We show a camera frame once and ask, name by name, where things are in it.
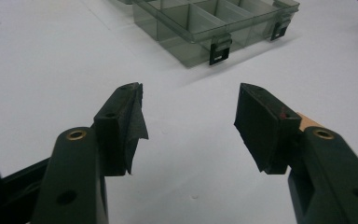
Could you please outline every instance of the plastic storage box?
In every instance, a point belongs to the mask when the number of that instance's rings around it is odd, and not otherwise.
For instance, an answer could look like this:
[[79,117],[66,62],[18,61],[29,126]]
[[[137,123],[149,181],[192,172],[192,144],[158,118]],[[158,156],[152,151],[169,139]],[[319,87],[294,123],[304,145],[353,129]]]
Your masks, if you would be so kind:
[[298,5],[292,0],[132,0],[135,23],[187,67],[218,63],[233,50],[283,36]]

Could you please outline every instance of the white table surface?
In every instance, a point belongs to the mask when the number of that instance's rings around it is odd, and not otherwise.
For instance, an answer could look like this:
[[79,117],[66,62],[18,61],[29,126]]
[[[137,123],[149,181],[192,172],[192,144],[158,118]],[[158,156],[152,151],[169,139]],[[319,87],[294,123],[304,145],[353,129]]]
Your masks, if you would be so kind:
[[233,122],[240,83],[259,85],[358,155],[358,2],[300,4],[283,38],[188,69],[116,0],[0,0],[1,175],[141,82],[150,140],[107,178],[110,223],[296,223],[287,175],[260,174]]

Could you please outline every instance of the white background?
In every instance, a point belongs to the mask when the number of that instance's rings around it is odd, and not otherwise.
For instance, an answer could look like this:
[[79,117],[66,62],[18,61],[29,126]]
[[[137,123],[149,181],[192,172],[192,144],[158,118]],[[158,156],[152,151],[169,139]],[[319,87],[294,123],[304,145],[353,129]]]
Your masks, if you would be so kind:
[[259,85],[358,155],[358,2],[300,4],[283,38],[187,69],[116,0],[0,0],[1,175],[141,82],[150,140],[107,178],[110,223],[296,223],[287,175],[260,174],[233,122],[240,83]]

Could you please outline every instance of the transparent plastic organizer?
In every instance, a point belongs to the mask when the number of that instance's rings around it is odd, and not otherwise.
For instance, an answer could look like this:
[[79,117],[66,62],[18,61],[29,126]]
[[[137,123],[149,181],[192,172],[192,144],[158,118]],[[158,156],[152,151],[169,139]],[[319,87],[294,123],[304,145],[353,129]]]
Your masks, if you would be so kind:
[[219,63],[231,51],[283,36],[292,0],[132,0],[135,23],[184,66]]

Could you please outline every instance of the black latch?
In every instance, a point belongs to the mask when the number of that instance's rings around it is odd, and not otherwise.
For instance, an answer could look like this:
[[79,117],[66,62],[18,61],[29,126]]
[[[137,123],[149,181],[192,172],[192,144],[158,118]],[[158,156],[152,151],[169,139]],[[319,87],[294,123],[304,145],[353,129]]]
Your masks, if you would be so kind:
[[281,15],[280,21],[277,21],[277,23],[275,23],[274,30],[272,31],[271,41],[284,36],[287,27],[290,24],[291,18],[292,18],[291,13],[285,13]]
[[230,34],[214,36],[211,44],[211,54],[209,57],[209,65],[220,63],[228,58],[229,47],[232,40]]

